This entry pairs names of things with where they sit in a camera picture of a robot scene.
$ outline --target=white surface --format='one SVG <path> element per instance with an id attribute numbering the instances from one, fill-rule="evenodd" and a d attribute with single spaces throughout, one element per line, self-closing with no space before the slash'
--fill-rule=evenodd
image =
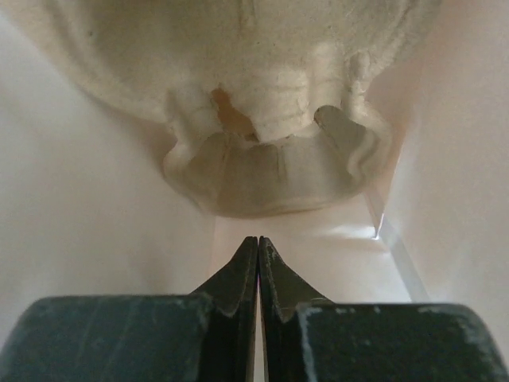
<path id="1" fill-rule="evenodd" d="M 211 273 L 245 236 L 269 237 L 282 258 L 338 302 L 409 301 L 394 261 L 372 237 L 363 196 L 330 209 L 257 220 L 217 218 Z"/>
<path id="2" fill-rule="evenodd" d="M 214 218 L 164 182 L 154 129 L 89 100 L 0 18 L 0 343 L 43 296 L 207 278 Z"/>
<path id="3" fill-rule="evenodd" d="M 505 0 L 445 2 L 387 210 L 431 299 L 471 306 L 506 359 L 508 21 Z"/>

